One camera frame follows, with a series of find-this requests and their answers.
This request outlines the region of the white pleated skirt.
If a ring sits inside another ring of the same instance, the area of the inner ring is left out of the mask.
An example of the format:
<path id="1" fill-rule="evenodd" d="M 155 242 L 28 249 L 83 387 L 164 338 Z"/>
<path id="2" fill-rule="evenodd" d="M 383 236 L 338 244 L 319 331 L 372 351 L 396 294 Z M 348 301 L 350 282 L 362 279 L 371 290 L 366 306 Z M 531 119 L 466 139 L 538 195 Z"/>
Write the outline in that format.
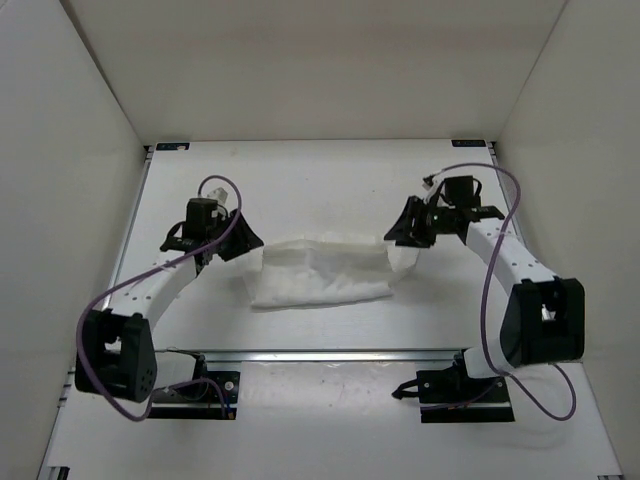
<path id="1" fill-rule="evenodd" d="M 419 251 L 376 235 L 327 232 L 260 247 L 236 261 L 256 310 L 324 308 L 391 297 Z"/>

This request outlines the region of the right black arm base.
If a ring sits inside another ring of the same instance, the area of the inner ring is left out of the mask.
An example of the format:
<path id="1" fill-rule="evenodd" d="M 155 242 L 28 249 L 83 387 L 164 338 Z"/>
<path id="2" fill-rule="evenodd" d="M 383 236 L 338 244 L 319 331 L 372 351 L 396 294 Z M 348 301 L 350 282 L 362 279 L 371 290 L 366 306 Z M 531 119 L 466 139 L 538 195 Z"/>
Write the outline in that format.
<path id="1" fill-rule="evenodd" d="M 505 379 L 469 377 L 461 354 L 446 369 L 418 370 L 414 379 L 401 383 L 391 396 L 417 399 L 422 424 L 515 421 Z"/>

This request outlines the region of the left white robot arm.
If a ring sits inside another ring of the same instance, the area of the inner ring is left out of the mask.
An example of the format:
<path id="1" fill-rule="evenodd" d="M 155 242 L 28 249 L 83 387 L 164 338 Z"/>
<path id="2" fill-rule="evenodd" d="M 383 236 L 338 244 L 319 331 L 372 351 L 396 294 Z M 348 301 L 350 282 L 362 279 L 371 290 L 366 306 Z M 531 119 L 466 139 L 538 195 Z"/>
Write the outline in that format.
<path id="1" fill-rule="evenodd" d="M 209 385 L 204 357 L 184 351 L 158 353 L 153 330 L 213 258 L 228 262 L 263 245 L 239 208 L 229 211 L 215 199 L 190 199 L 186 218 L 169 229 L 160 246 L 154 273 L 126 286 L 107 308 L 88 313 L 76 360 L 76 388 L 98 393 L 92 382 L 97 378 L 112 397 L 137 403 L 173 385 L 185 397 L 203 395 Z"/>

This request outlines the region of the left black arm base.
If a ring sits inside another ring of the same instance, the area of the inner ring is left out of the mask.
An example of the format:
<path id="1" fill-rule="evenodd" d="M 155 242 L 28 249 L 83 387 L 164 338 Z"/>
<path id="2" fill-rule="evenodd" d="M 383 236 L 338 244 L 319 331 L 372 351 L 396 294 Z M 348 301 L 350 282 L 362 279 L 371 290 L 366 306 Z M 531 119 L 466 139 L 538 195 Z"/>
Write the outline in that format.
<path id="1" fill-rule="evenodd" d="M 238 366 L 210 362 L 204 353 L 168 349 L 156 354 L 157 378 L 149 419 L 237 418 L 241 386 Z"/>

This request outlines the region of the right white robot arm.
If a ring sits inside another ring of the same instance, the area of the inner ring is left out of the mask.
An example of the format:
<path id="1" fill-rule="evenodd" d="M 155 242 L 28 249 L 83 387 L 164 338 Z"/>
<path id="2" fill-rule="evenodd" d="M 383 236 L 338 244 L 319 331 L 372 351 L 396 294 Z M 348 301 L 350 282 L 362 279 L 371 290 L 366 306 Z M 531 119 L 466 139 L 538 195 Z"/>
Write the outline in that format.
<path id="1" fill-rule="evenodd" d="M 455 235 L 487 266 L 508 296 L 497 337 L 465 350 L 448 376 L 449 391 L 471 400 L 484 379 L 521 366 L 579 360 L 585 348 L 585 291 L 537 260 L 509 230 L 495 206 L 481 203 L 482 184 L 471 175 L 427 178 L 425 198 L 411 196 L 385 234 L 399 247 L 427 249 Z"/>

